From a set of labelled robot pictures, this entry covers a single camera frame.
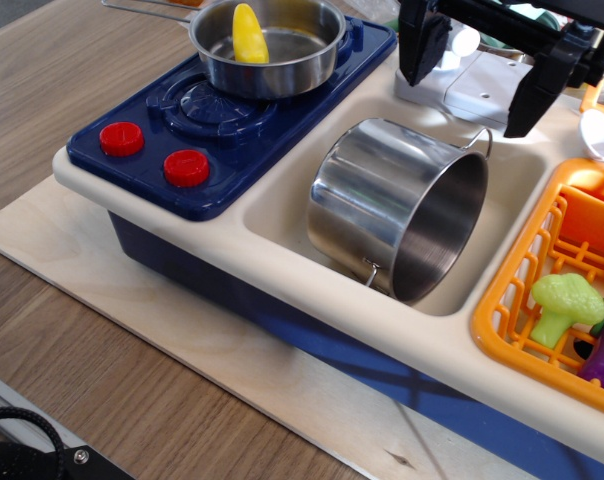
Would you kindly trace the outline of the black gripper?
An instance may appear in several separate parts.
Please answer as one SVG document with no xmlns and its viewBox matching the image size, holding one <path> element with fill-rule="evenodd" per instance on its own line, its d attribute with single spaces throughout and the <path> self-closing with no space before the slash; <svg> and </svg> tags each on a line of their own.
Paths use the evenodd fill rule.
<svg viewBox="0 0 604 480">
<path fill-rule="evenodd" d="M 604 1 L 533 1 L 532 6 L 569 19 L 558 31 L 515 12 L 512 1 L 403 1 L 400 4 L 399 68 L 417 86 L 446 50 L 451 22 L 479 32 L 537 58 L 519 82 L 509 107 L 506 138 L 523 138 L 553 105 L 565 85 L 595 86 L 604 77 Z M 563 74 L 552 60 L 566 40 L 575 46 L 576 64 Z"/>
</svg>

